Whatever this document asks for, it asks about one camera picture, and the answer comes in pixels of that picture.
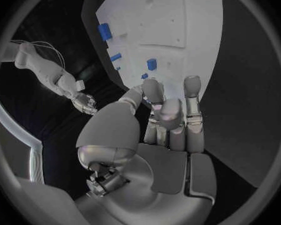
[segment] small blue object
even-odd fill
[[[98,26],[98,30],[101,34],[101,37],[103,39],[103,41],[106,41],[108,39],[111,39],[112,36],[112,32],[108,26],[108,23],[102,23]]]
[[[143,75],[141,75],[141,79],[146,79],[147,77],[149,77],[148,73],[144,73]]]
[[[147,61],[147,66],[150,71],[157,69],[157,61],[155,58],[149,59]]]
[[[120,59],[121,57],[122,57],[122,55],[120,53],[118,53],[118,54],[116,54],[114,56],[111,56],[110,60],[113,62],[113,61],[115,61],[117,59]]]

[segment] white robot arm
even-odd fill
[[[18,69],[29,69],[37,79],[54,93],[71,99],[74,106],[83,113],[97,112],[92,96],[81,93],[85,89],[83,80],[76,81],[73,75],[55,62],[42,58],[33,44],[10,42],[2,62],[14,62]]]

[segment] wire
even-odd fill
[[[26,40],[11,40],[11,42],[16,43],[16,44],[21,44],[21,43],[28,43],[28,44],[33,44],[36,47],[40,47],[40,48],[47,48],[47,49],[52,49],[56,52],[59,61],[61,63],[61,67],[63,69],[66,69],[66,63],[65,63],[65,59],[63,57],[63,55],[49,42],[47,41],[26,41]]]

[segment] blue block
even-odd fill
[[[98,30],[101,34],[102,40],[106,41],[108,39],[111,39],[112,36],[112,32],[108,26],[108,23],[102,23],[98,26]]]
[[[117,53],[116,55],[111,56],[111,57],[110,57],[110,60],[113,62],[113,61],[115,61],[115,60],[120,59],[121,57],[122,57],[122,55],[121,55],[120,53]]]
[[[147,61],[147,66],[150,71],[157,69],[157,60],[155,58],[149,59]]]
[[[146,79],[147,77],[149,77],[148,73],[144,73],[143,75],[141,75],[141,79]]]

